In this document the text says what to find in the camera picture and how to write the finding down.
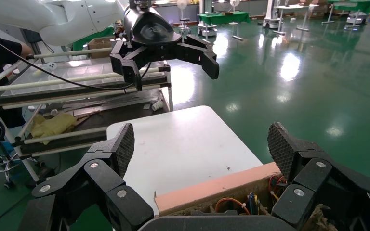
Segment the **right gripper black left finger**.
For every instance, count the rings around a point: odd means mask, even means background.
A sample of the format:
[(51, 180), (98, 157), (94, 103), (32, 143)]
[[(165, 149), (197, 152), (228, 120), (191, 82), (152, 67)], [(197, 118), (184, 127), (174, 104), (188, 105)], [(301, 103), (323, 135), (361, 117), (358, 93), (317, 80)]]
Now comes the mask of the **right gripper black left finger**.
[(37, 185), (20, 222), (21, 231), (67, 231), (96, 205), (117, 231), (136, 231), (154, 217), (151, 206), (124, 181), (134, 152), (133, 125), (93, 144), (82, 159)]

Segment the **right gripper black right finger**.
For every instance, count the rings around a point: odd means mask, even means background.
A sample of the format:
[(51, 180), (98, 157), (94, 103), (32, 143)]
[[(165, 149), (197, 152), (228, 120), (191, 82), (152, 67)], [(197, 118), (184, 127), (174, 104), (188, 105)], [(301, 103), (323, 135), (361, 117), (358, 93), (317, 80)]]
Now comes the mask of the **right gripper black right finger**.
[(267, 143), (288, 182), (272, 216), (300, 230), (324, 205), (338, 230), (370, 231), (370, 177), (334, 161), (315, 142), (293, 137), (279, 122), (270, 125)]

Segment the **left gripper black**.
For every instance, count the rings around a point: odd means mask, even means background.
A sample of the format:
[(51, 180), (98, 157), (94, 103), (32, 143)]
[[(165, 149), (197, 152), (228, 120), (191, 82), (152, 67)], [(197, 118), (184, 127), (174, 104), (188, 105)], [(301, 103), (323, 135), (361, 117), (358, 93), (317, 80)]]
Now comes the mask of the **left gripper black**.
[(112, 70), (138, 91), (143, 90), (140, 69), (148, 61), (176, 58), (200, 65), (211, 79), (218, 79), (220, 66), (212, 44), (194, 35), (187, 35), (182, 42), (181, 35), (153, 8), (126, 9), (123, 25), (132, 47), (116, 41), (110, 54)]

